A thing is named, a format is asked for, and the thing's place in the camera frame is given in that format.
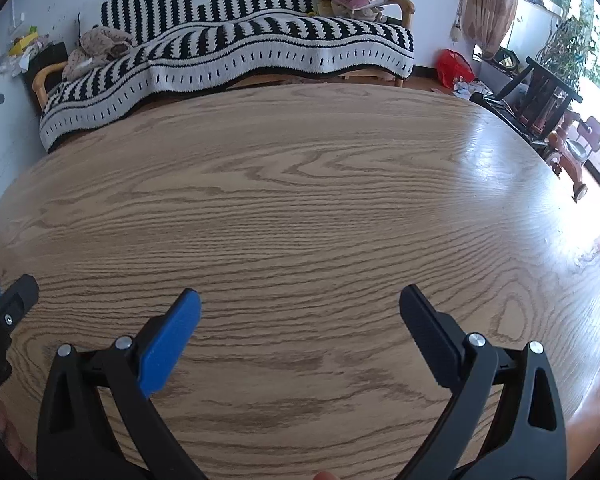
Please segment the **wooden armrest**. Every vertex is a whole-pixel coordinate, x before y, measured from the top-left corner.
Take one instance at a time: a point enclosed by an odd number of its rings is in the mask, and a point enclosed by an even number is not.
[[[402,26],[411,30],[411,18],[416,11],[416,6],[411,0],[389,0],[384,5],[396,4],[402,9]]]
[[[40,72],[36,74],[36,77],[33,79],[33,84],[31,87],[33,91],[36,93],[38,97],[38,102],[40,103],[40,107],[44,110],[46,106],[46,102],[49,101],[49,96],[46,94],[45,89],[45,81],[46,77],[53,72],[59,72],[64,69],[67,62],[63,61],[62,63],[56,63],[54,65],[45,66]]]

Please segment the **wooden table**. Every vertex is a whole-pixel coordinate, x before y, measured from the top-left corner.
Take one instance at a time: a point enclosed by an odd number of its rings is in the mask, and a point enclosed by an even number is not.
[[[300,85],[155,108],[0,202],[0,237],[41,289],[1,395],[33,446],[58,345],[108,346],[192,286],[203,319],[155,403],[211,478],[392,478],[448,399],[400,320],[409,283],[493,343],[541,340],[574,412],[600,365],[584,213],[456,98]]]

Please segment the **black chair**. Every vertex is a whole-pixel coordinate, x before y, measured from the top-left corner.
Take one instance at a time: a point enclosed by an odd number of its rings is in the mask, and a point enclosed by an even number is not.
[[[582,102],[574,89],[530,57],[521,74],[507,83],[496,95],[475,92],[469,99],[507,123],[536,151],[544,151],[546,138],[555,129],[571,101]],[[531,85],[515,110],[503,99],[531,74]]]

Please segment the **brown curtain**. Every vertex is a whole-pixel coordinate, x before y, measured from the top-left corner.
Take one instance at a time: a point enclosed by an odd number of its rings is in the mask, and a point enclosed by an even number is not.
[[[500,47],[513,18],[518,0],[467,0],[464,33],[491,59]]]

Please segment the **red plastic bag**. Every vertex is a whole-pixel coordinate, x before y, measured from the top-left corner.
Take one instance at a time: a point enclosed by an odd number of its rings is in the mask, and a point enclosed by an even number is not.
[[[457,82],[470,83],[475,79],[474,71],[461,54],[453,50],[443,50],[436,63],[438,79],[447,88],[453,90]]]

